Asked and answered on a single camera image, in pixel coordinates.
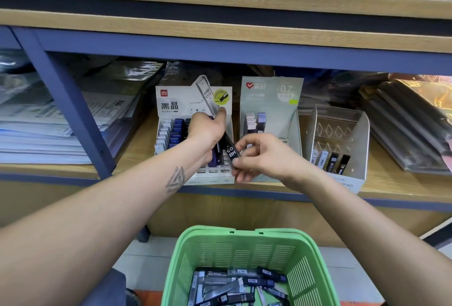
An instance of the person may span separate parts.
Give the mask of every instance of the person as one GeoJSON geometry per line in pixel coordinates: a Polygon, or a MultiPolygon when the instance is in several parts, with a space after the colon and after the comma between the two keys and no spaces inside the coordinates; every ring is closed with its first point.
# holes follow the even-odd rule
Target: person
{"type": "MultiPolygon", "coordinates": [[[[3,228],[0,303],[78,305],[150,216],[212,159],[225,118],[223,108],[215,120],[196,113],[188,138],[174,148],[3,228]]],[[[273,135],[246,135],[236,146],[243,150],[233,161],[237,182],[262,173],[308,195],[389,305],[451,304],[452,261],[445,255],[273,135]]]]}

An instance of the orange floor tile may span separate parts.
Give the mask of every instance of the orange floor tile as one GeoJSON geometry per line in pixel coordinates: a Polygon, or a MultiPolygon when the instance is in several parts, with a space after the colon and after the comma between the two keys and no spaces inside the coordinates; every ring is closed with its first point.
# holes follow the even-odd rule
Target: orange floor tile
{"type": "MultiPolygon", "coordinates": [[[[135,291],[141,299],[143,306],[160,306],[162,292],[135,291]]],[[[341,302],[341,306],[380,306],[381,304],[368,304],[365,302],[341,302]]]]}

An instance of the shopping basket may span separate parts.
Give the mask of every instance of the shopping basket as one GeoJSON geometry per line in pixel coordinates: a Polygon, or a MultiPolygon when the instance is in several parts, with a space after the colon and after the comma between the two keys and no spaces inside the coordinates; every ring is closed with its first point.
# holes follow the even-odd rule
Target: shopping basket
{"type": "Polygon", "coordinates": [[[193,226],[180,235],[169,264],[161,306],[187,305],[196,267],[257,266],[287,275],[292,306],[339,306],[319,248],[304,232],[213,226],[193,226]]]}

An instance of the white box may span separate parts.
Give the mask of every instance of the white box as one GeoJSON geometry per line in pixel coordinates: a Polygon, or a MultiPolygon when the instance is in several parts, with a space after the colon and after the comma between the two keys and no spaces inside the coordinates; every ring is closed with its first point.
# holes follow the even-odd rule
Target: white box
{"type": "Polygon", "coordinates": [[[330,148],[326,150],[330,154],[331,151],[338,153],[338,161],[341,154],[349,155],[350,160],[342,175],[330,172],[327,174],[357,194],[367,176],[369,131],[369,119],[362,111],[315,105],[306,131],[303,157],[311,162],[316,143],[330,144],[330,148]]]}
{"type": "MultiPolygon", "coordinates": [[[[214,99],[229,95],[221,102],[215,101],[219,106],[226,109],[226,132],[233,139],[232,129],[232,87],[214,87],[210,86],[214,99]]],[[[164,119],[187,119],[191,118],[196,112],[204,112],[207,115],[213,115],[209,105],[203,98],[196,82],[191,86],[156,86],[157,114],[159,116],[159,133],[164,119]]],[[[185,186],[192,185],[214,185],[214,184],[232,184],[235,182],[232,176],[232,162],[223,150],[225,164],[217,167],[201,167],[189,180],[185,186]]]]}
{"type": "MultiPolygon", "coordinates": [[[[246,113],[256,116],[264,112],[265,133],[271,133],[287,142],[300,156],[302,144],[298,118],[298,101],[302,92],[302,78],[242,77],[240,93],[240,136],[245,135],[246,113]]],[[[258,175],[253,182],[279,182],[265,175],[258,175]]]]}

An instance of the person's right hand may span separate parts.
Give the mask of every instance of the person's right hand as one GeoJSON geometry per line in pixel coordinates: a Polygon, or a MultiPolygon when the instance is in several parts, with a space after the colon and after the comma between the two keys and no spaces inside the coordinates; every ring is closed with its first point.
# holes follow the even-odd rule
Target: person's right hand
{"type": "Polygon", "coordinates": [[[232,174],[237,182],[249,182],[259,174],[265,174],[281,181],[286,187],[295,189],[295,185],[318,169],[302,156],[295,153],[274,135],[268,133],[248,134],[235,145],[244,152],[232,164],[232,174]]]}

